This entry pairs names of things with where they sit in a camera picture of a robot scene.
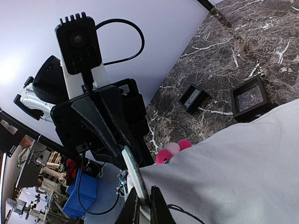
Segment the white and green garment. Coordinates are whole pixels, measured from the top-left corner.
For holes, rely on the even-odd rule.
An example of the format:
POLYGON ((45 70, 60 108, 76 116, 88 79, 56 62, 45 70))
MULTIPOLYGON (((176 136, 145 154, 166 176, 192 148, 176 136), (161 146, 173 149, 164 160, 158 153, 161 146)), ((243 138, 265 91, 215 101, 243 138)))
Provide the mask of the white and green garment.
POLYGON ((225 128, 141 169, 178 224, 296 224, 299 221, 299 102, 225 128))

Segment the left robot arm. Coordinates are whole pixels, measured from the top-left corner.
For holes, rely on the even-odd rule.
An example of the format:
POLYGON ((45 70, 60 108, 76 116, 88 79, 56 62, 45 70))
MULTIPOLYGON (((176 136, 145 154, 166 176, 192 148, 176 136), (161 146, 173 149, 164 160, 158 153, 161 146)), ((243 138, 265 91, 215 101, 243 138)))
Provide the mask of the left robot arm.
POLYGON ((36 120, 50 115, 65 155, 91 151, 96 160, 125 169, 121 153, 128 146, 140 167, 153 163, 144 141, 149 132, 146 109, 133 79, 69 99, 60 60, 50 56, 14 103, 36 120))

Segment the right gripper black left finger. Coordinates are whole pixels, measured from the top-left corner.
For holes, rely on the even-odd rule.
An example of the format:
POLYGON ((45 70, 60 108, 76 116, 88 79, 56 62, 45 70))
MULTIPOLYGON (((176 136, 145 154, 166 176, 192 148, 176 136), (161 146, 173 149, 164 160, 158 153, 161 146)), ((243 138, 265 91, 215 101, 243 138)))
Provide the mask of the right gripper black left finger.
POLYGON ((140 219, 140 198, 132 188, 120 213, 121 224, 138 224, 140 219))

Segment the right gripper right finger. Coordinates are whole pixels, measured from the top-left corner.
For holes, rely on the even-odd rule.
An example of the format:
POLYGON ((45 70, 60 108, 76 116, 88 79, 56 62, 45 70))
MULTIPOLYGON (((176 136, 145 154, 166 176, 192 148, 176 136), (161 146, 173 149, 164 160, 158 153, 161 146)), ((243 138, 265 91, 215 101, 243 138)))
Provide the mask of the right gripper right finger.
POLYGON ((150 223, 151 224, 175 224, 161 190, 157 186, 151 187, 150 194, 150 223))

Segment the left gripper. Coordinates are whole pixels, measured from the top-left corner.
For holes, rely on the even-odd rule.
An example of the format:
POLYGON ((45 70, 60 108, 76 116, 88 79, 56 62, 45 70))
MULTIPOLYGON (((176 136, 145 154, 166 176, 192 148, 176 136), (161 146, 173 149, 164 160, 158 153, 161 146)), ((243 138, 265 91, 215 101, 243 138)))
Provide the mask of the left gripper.
POLYGON ((84 93, 51 109, 56 133, 65 155, 78 158, 90 150, 97 161, 124 163, 129 147, 137 163, 149 162, 144 136, 149 132, 146 108, 135 80, 119 82, 84 93))

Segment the pink flower brooch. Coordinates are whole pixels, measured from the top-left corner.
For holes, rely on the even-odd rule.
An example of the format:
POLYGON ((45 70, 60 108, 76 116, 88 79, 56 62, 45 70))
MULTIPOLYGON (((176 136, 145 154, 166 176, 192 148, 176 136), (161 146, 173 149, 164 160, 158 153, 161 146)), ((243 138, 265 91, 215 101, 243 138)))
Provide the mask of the pink flower brooch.
POLYGON ((156 155, 156 164, 166 164, 169 163, 171 158, 174 157, 179 152, 190 148, 192 143, 186 139, 180 140, 178 142, 168 143, 164 149, 158 152, 156 155))

